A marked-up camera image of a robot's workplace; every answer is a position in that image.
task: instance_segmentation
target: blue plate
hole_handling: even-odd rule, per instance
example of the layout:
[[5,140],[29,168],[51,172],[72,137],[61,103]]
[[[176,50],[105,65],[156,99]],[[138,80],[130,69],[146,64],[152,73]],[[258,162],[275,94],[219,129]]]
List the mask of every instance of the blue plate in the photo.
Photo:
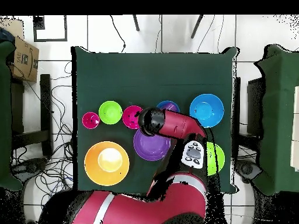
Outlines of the blue plate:
[[157,107],[159,109],[167,109],[167,110],[170,110],[170,111],[175,111],[177,113],[180,112],[179,106],[171,100],[164,100],[164,101],[160,102],[157,105]]
[[190,116],[198,119],[204,128],[217,125],[222,120],[223,115],[223,103],[213,94],[201,94],[190,105]]

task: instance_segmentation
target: small pink cup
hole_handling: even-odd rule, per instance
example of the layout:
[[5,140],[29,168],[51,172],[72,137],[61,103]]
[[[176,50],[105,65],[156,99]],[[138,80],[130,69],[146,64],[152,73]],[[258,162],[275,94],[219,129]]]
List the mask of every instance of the small pink cup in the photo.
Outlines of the small pink cup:
[[88,113],[85,113],[82,117],[82,123],[85,128],[94,129],[99,125],[100,118],[96,113],[89,111]]
[[138,106],[129,106],[123,112],[123,122],[124,125],[130,129],[138,129],[138,116],[137,112],[141,112],[142,108]]

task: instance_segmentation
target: lime green bowl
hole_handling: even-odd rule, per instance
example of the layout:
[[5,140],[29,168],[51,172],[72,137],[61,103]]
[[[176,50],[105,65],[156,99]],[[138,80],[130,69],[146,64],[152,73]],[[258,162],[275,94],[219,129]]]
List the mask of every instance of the lime green bowl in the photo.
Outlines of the lime green bowl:
[[[216,146],[216,154],[218,160],[218,172],[220,172],[220,170],[224,166],[225,156],[223,150],[217,144],[215,144],[215,146]],[[216,174],[217,167],[216,167],[214,145],[212,142],[207,142],[207,165],[208,165],[208,176]]]
[[123,115],[121,106],[115,101],[106,101],[99,108],[99,117],[105,124],[116,124]]

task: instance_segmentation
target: metal table leg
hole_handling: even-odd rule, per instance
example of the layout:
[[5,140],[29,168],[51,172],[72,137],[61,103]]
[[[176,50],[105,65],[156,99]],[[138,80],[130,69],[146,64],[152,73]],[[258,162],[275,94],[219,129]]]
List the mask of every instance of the metal table leg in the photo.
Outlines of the metal table leg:
[[138,25],[138,21],[137,21],[136,15],[133,15],[133,18],[134,18],[134,22],[135,22],[136,31],[139,31],[139,25]]
[[191,34],[191,39],[194,38],[194,35],[196,34],[197,28],[198,28],[199,23],[201,22],[202,18],[203,18],[203,15],[199,15],[199,18],[198,18],[198,20],[197,20],[197,22],[195,24],[194,29],[193,29],[193,33]]

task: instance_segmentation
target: purple bowl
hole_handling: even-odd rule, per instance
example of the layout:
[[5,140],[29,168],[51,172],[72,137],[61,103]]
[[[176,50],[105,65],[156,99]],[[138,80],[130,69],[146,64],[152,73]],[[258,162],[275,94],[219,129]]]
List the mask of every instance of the purple bowl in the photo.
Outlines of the purple bowl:
[[133,139],[134,149],[138,156],[151,162],[162,159],[171,146],[170,138],[164,136],[145,136],[138,129]]

